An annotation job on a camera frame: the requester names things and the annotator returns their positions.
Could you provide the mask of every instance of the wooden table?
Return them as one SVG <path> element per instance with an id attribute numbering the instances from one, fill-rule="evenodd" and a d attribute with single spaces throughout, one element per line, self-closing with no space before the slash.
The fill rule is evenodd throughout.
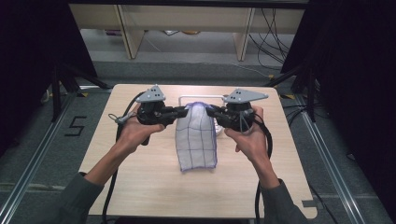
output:
<path id="1" fill-rule="evenodd" d="M 153 85 L 115 86 L 93 135 L 80 171 L 88 172 L 115 142 L 117 125 L 108 114 L 122 115 L 130 101 Z M 235 87 L 160 85 L 165 104 L 178 106 L 180 95 L 224 95 Z M 274 140 L 271 161 L 278 177 L 290 191 L 294 203 L 307 218 L 317 215 L 316 207 L 303 207 L 312 201 L 303 167 L 297 154 L 277 92 L 272 88 L 244 88 L 269 94 L 254 105 L 264 108 L 264 120 Z M 222 105 L 220 99 L 183 99 L 182 104 L 204 101 Z M 126 159 L 108 207 L 108 214 L 140 217 L 254 218 L 254 198 L 258 177 L 246 156 L 235 153 L 235 142 L 224 133 L 218 136 L 218 165 L 213 170 L 180 172 L 175 147 L 176 122 L 151 136 Z M 90 214 L 102 214 L 109 181 Z"/>

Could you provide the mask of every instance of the gray sleeve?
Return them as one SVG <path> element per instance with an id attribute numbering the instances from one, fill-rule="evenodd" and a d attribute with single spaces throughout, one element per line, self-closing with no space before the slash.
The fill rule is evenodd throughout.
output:
<path id="1" fill-rule="evenodd" d="M 91 206 L 104 186 L 89 182 L 84 175 L 77 174 L 55 201 L 40 209 L 31 223 L 85 223 Z"/>
<path id="2" fill-rule="evenodd" d="M 264 201 L 264 224 L 308 223 L 308 220 L 293 203 L 285 183 L 279 179 L 280 186 L 274 189 L 262 188 Z"/>

